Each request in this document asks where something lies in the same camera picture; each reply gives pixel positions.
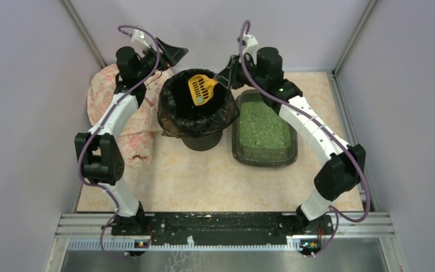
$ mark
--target gray wall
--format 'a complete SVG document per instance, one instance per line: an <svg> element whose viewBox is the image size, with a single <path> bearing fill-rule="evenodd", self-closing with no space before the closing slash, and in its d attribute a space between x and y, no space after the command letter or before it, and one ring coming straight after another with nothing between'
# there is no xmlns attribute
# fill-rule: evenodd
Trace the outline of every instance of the gray wall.
<svg viewBox="0 0 435 272"><path fill-rule="evenodd" d="M44 268L97 70L58 1L0 1L0 271Z"/></svg>
<svg viewBox="0 0 435 272"><path fill-rule="evenodd" d="M435 271L435 1L382 1L339 77L411 271Z"/></svg>
<svg viewBox="0 0 435 272"><path fill-rule="evenodd" d="M178 69L222 70L237 53L245 19L261 45L278 47L287 70L332 69L369 0L73 0L105 59L129 39L120 24L139 24L190 49Z"/></svg>

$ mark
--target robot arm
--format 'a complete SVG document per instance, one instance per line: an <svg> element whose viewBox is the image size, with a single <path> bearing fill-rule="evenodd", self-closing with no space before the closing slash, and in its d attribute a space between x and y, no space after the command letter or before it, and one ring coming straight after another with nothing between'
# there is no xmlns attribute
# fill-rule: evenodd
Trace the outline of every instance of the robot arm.
<svg viewBox="0 0 435 272"><path fill-rule="evenodd" d="M157 70L165 71L176 65L188 50L170 46L156 38L160 48L160 62ZM113 226L114 235L139 233L144 227L144 210L133 196L123 178L124 160L117 146L117 139L128 119L138 110L146 95L146 87L141 84L129 95L125 93L152 72L156 63L157 51L146 47L141 57L132 47L117 50L116 89L113 100L97 124L86 133L78 133L74 139L77 156L85 143L98 129L94 139L85 150L81 165L82 174L92 184L99 184L111 192L120 209Z"/></svg>
<svg viewBox="0 0 435 272"><path fill-rule="evenodd" d="M284 100L290 105L301 109L312 118L309 119L292 108L281 105L262 95L263 101L284 121L288 122L312 148L322 169L314 178L315 189L309 198L296 210L298 220L306 227L313 220L318 219L328 212L329 205L341 194L354 188L360 180L359 176L343 150L328 137L322 127L326 124L319 118L302 91L292 82L284 79L282 70L283 59L276 48L264 47L257 51L256 64L252 55L247 52L247 47L257 47L257 41L253 38L243 39L245 66L253 80L268 94ZM231 56L226 68L215 76L215 80L228 88L240 88L244 85L251 86L240 64L239 56ZM328 127L326 128L342 146L358 162L361 169L364 167L365 151L360 144L350 146L349 143L339 138Z"/></svg>

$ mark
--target white cable clip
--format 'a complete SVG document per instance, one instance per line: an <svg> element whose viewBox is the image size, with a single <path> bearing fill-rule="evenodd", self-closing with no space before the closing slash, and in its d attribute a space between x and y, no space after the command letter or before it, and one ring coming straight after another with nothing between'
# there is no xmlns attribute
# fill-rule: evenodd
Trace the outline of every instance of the white cable clip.
<svg viewBox="0 0 435 272"><path fill-rule="evenodd" d="M258 40L251 34L244 34L242 40L244 42L242 54L249 53L254 58L256 51L258 50Z"/></svg>
<svg viewBox="0 0 435 272"><path fill-rule="evenodd" d="M137 44L142 47L143 50L149 47L149 44L144 40L144 32L138 29L133 30L131 43Z"/></svg>

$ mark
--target black bin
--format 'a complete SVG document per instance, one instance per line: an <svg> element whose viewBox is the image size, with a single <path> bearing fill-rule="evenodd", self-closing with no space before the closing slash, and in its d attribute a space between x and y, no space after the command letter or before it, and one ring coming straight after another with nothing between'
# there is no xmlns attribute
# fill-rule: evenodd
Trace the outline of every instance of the black bin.
<svg viewBox="0 0 435 272"><path fill-rule="evenodd" d="M163 136L181 138L190 149L206 151L215 147L227 128L239 116L236 101L229 89L214 87L211 100L201 106L193 103L187 81L198 74L214 77L204 69L190 69L168 79L159 95L157 116Z"/></svg>

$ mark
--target pink cloth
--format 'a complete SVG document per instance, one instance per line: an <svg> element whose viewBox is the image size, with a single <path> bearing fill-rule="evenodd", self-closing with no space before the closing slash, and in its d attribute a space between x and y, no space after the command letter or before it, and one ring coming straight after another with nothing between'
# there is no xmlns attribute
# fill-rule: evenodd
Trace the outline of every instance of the pink cloth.
<svg viewBox="0 0 435 272"><path fill-rule="evenodd" d="M99 71L91 80L87 94L87 114L95 125L111 104L115 78L119 70L115 64ZM131 167L149 164L152 160L152 132L161 130L157 122L157 101L164 82L172 77L170 70L160 71L145 82L146 97L139 109L129 118L119 139L118 146L124 162Z"/></svg>

